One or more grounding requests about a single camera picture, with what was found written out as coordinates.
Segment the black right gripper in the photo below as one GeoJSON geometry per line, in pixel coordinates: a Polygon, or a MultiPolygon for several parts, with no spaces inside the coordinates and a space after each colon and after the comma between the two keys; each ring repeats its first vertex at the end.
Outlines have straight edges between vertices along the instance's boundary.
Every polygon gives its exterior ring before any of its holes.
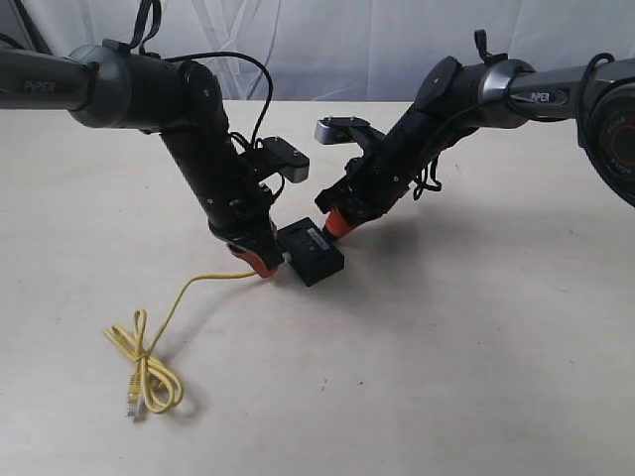
{"type": "Polygon", "coordinates": [[[319,210],[327,214],[322,233],[337,241],[380,218],[403,196],[421,168],[418,154],[372,153],[351,160],[345,175],[316,198],[319,210]]]}

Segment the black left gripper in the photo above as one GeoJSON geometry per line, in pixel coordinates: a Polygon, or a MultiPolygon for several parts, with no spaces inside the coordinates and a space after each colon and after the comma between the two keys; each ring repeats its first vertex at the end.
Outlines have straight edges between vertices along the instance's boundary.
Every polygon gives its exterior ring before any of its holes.
{"type": "Polygon", "coordinates": [[[270,216],[273,193],[258,182],[212,182],[207,187],[207,222],[230,253],[260,277],[269,278],[283,257],[270,216]]]}

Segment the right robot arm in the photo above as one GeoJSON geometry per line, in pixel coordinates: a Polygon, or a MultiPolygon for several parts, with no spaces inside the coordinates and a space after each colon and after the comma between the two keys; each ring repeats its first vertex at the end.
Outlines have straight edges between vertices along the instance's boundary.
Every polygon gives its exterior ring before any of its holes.
{"type": "Polygon", "coordinates": [[[442,59],[387,133],[357,117],[317,121],[323,145],[355,143],[362,153],[316,199],[327,237],[337,240],[386,214],[407,192],[440,190],[441,153],[480,128],[572,119],[577,142],[608,187],[634,202],[634,62],[602,53],[588,64],[535,71],[491,56],[475,65],[442,59]]]}

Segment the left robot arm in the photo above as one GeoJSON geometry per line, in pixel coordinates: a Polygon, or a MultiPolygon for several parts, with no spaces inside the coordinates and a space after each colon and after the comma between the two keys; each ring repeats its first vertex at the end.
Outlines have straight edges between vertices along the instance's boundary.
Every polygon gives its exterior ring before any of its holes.
{"type": "Polygon", "coordinates": [[[254,149],[232,138],[219,83],[206,66],[110,45],[84,46],[68,58],[5,48],[1,106],[66,110],[89,128],[159,135],[210,232],[262,278],[282,264],[270,218],[273,194],[256,173],[254,149]]]}

